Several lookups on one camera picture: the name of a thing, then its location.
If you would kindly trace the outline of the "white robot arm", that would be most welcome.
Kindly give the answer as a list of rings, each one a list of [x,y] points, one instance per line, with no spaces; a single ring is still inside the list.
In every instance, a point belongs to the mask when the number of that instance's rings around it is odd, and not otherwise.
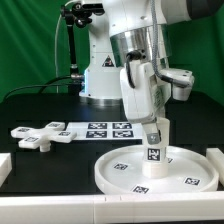
[[[224,0],[81,0],[81,20],[104,15],[120,71],[127,119],[140,123],[150,145],[162,141],[159,110],[169,98],[185,101],[194,84],[190,71],[167,62],[165,28],[215,14]]]

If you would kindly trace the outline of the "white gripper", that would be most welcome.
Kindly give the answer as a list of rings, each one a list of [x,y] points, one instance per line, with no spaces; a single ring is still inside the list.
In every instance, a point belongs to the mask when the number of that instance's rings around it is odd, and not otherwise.
[[[150,62],[141,63],[139,60],[130,63],[132,88],[128,82],[127,71],[120,72],[120,85],[125,116],[131,123],[143,124],[147,142],[150,145],[161,142],[161,134],[156,122],[159,110],[165,106],[170,97],[186,101],[194,84],[191,71],[161,68],[161,78],[155,75]]]

